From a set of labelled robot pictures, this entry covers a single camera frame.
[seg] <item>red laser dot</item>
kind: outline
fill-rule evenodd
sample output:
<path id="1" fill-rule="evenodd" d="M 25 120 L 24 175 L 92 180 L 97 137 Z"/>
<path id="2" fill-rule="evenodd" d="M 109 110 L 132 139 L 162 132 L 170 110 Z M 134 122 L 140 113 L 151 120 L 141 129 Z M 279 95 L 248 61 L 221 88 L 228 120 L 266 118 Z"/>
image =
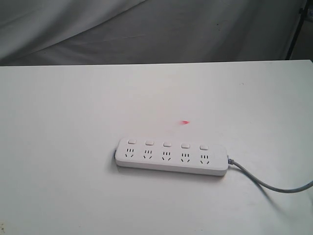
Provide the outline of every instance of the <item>red laser dot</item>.
<path id="1" fill-rule="evenodd" d="M 190 122 L 189 122 L 189 121 L 181 121 L 181 122 L 180 122 L 181 125 L 186 125 L 186 124 L 188 124 L 188 123 L 190 123 Z"/>

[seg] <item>switch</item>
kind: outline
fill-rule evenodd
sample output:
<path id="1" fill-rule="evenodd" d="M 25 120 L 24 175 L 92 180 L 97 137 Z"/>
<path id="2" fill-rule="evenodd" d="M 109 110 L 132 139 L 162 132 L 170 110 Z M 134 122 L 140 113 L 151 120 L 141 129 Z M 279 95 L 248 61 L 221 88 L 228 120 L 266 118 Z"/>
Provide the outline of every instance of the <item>switch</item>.
<path id="1" fill-rule="evenodd" d="M 146 145 L 152 146 L 152 145 L 154 145 L 154 144 L 155 144 L 154 141 L 146 141 Z"/>
<path id="2" fill-rule="evenodd" d="M 135 144 L 137 141 L 136 140 L 128 140 L 129 144 Z"/>
<path id="3" fill-rule="evenodd" d="M 163 146 L 164 146 L 164 147 L 171 147 L 171 146 L 172 146 L 172 143 L 164 142 L 164 143 L 163 143 Z"/>
<path id="4" fill-rule="evenodd" d="M 182 143 L 181 148 L 190 148 L 190 144 L 188 143 Z"/>
<path id="5" fill-rule="evenodd" d="M 208 149 L 209 149 L 209 147 L 208 147 L 208 146 L 206 146 L 206 145 L 200 145 L 200 149 L 201 149 L 201 150 L 208 150 Z"/>

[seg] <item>power strip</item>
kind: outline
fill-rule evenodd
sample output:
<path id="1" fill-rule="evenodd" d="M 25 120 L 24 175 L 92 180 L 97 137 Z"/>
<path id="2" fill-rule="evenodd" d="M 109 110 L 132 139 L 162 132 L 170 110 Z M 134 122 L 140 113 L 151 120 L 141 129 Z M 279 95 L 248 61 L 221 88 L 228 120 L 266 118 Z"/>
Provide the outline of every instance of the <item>power strip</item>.
<path id="1" fill-rule="evenodd" d="M 124 167 L 223 176 L 228 169 L 226 149 L 221 145 L 124 138 L 115 153 Z"/>

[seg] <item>table surface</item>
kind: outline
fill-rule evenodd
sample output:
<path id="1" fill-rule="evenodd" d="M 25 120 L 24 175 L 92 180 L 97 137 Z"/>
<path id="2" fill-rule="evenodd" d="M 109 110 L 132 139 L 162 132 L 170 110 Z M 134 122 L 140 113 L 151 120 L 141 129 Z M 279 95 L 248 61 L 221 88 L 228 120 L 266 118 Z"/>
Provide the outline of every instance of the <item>table surface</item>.
<path id="1" fill-rule="evenodd" d="M 0 235 L 312 234 L 313 189 L 113 157 L 124 136 L 218 143 L 295 188 L 313 179 L 312 91 L 310 61 L 2 67 Z"/>

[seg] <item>power cord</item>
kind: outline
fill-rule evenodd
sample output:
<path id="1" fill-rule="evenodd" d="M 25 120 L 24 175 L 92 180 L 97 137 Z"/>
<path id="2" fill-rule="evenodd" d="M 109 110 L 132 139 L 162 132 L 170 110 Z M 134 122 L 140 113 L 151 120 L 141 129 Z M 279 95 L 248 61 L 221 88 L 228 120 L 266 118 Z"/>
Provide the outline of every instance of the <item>power cord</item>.
<path id="1" fill-rule="evenodd" d="M 263 187 L 266 187 L 270 190 L 273 190 L 275 192 L 282 192 L 282 193 L 296 193 L 296 192 L 301 192 L 304 190 L 307 190 L 308 188 L 311 188 L 313 186 L 313 181 L 309 182 L 308 184 L 299 187 L 299 188 L 294 188 L 294 189 L 281 189 L 281 188 L 275 188 L 273 186 L 270 186 L 264 182 L 262 182 L 261 180 L 259 180 L 258 178 L 256 178 L 254 175 L 252 175 L 249 171 L 247 171 L 242 165 L 240 165 L 239 163 L 235 162 L 233 159 L 228 159 L 228 164 L 230 165 L 235 165 L 236 167 L 238 167 L 247 177 L 249 177 L 252 181 L 258 183 L 259 185 L 262 185 Z"/>

